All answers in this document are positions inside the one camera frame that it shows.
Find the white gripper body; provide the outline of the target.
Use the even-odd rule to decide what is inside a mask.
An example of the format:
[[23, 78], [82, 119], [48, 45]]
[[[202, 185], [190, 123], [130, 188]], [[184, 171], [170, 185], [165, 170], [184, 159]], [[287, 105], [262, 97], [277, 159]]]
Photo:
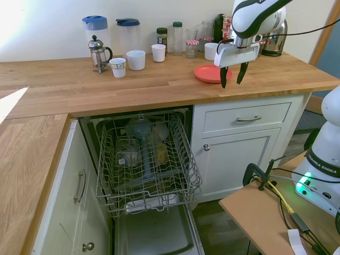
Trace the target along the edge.
[[233, 66], [254, 61], [260, 49], [259, 43], [254, 43], [247, 48], [238, 49], [233, 44], [220, 44], [215, 54], [216, 66]]

